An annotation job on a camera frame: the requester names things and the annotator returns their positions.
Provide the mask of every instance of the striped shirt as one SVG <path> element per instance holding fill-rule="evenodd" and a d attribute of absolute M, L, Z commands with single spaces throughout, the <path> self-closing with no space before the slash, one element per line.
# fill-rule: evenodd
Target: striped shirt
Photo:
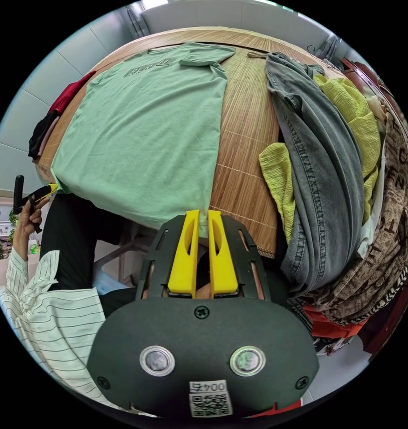
<path fill-rule="evenodd" d="M 48 292 L 59 251 L 44 255 L 28 282 L 28 263 L 12 249 L 0 306 L 16 336 L 56 381 L 104 405 L 121 409 L 100 392 L 86 369 L 91 346 L 105 321 L 94 288 Z"/>

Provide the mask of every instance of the mint green t-shirt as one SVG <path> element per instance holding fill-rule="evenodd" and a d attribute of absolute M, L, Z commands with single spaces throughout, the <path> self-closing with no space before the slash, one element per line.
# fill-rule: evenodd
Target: mint green t-shirt
<path fill-rule="evenodd" d="M 228 46 L 147 50 L 98 75 L 52 163 L 64 192 L 150 228 L 200 210 L 200 236 L 219 151 Z"/>

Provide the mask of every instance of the orange cloth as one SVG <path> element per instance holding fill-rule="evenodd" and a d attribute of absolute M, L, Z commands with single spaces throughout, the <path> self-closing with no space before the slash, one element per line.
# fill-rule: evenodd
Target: orange cloth
<path fill-rule="evenodd" d="M 311 305 L 304 305 L 304 312 L 313 322 L 313 331 L 311 335 L 322 338 L 349 338 L 356 335 L 366 323 L 366 320 L 364 320 L 360 324 L 340 326 L 331 322 L 326 316 L 321 312 L 316 311 Z"/>

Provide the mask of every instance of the screw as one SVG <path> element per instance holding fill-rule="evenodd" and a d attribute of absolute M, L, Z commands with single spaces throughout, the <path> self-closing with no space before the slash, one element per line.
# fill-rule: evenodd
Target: screw
<path fill-rule="evenodd" d="M 308 386 L 310 379 L 308 377 L 301 377 L 295 384 L 295 389 L 302 390 Z"/>
<path fill-rule="evenodd" d="M 97 383 L 99 384 L 100 387 L 102 387 L 103 389 L 110 389 L 110 383 L 109 380 L 105 379 L 104 377 L 98 377 L 97 378 Z"/>
<path fill-rule="evenodd" d="M 194 314 L 198 319 L 205 319 L 210 314 L 210 310 L 204 305 L 200 305 L 195 309 Z"/>

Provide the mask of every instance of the qr code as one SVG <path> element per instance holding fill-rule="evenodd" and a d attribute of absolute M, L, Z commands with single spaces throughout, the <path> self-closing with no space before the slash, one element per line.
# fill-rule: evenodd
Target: qr code
<path fill-rule="evenodd" d="M 193 417 L 220 417 L 232 414 L 228 392 L 189 395 Z"/>

